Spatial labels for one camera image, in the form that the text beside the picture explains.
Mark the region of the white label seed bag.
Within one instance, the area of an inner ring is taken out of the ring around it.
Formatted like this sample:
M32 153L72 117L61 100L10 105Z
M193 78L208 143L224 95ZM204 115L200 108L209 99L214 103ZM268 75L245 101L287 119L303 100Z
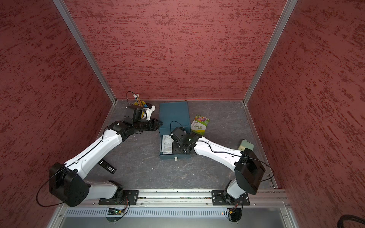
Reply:
M161 154L167 155L173 153L173 139L169 135L162 136Z

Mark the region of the teal three-drawer cabinet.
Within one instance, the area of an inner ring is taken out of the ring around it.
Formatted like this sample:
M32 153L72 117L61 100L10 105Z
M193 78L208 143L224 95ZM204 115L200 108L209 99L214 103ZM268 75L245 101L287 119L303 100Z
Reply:
M170 102L159 105L159 120L163 125L159 128L160 135L169 135L176 127L191 131L191 120L188 102Z

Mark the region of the green flower seed bag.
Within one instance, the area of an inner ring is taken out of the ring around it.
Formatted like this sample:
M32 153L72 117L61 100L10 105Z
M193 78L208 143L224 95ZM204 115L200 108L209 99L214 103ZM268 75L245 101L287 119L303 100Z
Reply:
M191 131L196 134L204 136L209 122L210 122L209 118L205 116L196 115L191 124Z

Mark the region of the teal drawer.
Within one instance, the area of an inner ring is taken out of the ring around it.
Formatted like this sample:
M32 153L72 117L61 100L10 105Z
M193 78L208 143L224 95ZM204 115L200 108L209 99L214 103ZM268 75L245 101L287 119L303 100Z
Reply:
M161 160L178 161L180 159L190 159L191 157L192 154L181 151L177 143L169 135L161 136L159 154Z

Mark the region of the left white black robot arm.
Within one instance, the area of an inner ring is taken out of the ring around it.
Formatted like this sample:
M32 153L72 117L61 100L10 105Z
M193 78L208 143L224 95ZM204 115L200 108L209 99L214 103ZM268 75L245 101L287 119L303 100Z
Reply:
M115 121L104 133L84 151L64 164L55 163L49 170L49 192L70 207L76 207L86 200L100 199L111 204L125 202L123 186L115 181L88 182L84 179L111 150L129 136L144 131L158 130L163 123L157 119Z

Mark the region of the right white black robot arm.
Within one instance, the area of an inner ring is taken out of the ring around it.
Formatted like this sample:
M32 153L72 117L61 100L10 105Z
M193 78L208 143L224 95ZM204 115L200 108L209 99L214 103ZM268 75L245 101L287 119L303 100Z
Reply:
M251 149L230 149L195 134L171 133L169 136L183 152L194 151L197 155L208 157L232 170L235 179L226 188L230 197L238 199L245 193L257 194L266 170Z

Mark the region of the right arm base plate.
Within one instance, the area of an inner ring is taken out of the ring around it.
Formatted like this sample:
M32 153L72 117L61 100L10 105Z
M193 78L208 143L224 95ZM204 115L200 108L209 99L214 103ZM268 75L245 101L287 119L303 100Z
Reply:
M250 200L247 193L242 194L238 199L230 196L225 191L215 190L211 192L214 206L249 206Z

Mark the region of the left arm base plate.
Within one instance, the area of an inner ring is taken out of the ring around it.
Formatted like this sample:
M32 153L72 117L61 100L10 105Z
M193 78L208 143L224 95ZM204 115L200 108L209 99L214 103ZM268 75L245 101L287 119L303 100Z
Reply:
M122 205L122 206L129 206L129 205L136 205L137 199L139 196L138 190L118 190L115 195L110 199L99 199L99 205Z

